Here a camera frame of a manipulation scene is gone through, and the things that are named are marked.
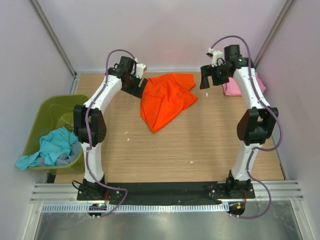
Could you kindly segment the orange t shirt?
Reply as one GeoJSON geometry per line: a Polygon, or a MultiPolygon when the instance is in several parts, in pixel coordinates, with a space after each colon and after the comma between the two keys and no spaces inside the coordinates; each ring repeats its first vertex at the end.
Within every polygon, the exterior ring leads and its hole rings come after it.
{"type": "Polygon", "coordinates": [[[148,79],[140,101],[140,117],[152,133],[157,133],[198,97],[191,92],[196,86],[191,73],[168,73],[148,79]]]}

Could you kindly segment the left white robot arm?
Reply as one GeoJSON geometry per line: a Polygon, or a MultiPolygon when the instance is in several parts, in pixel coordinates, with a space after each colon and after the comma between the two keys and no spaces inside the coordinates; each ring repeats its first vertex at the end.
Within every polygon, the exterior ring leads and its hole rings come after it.
{"type": "Polygon", "coordinates": [[[78,187],[77,199],[104,198],[105,174],[102,168],[102,143],[107,135],[104,112],[112,98],[123,91],[141,98],[148,80],[143,77],[147,66],[137,59],[122,56],[120,62],[107,69],[102,83],[82,105],[73,109],[73,132],[81,143],[85,173],[78,187]]]}

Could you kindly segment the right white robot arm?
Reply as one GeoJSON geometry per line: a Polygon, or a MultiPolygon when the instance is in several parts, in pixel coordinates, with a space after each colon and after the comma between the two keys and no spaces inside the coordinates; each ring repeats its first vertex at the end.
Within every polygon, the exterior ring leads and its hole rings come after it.
{"type": "Polygon", "coordinates": [[[212,199],[254,198],[252,168],[258,152],[272,135],[279,111],[270,107],[256,78],[252,60],[243,57],[239,45],[229,45],[224,51],[209,48],[207,56],[211,64],[200,68],[200,89],[210,87],[209,79],[215,86],[226,84],[233,79],[240,90],[246,111],[236,127],[241,141],[240,149],[233,168],[224,183],[210,186],[212,199]]]}

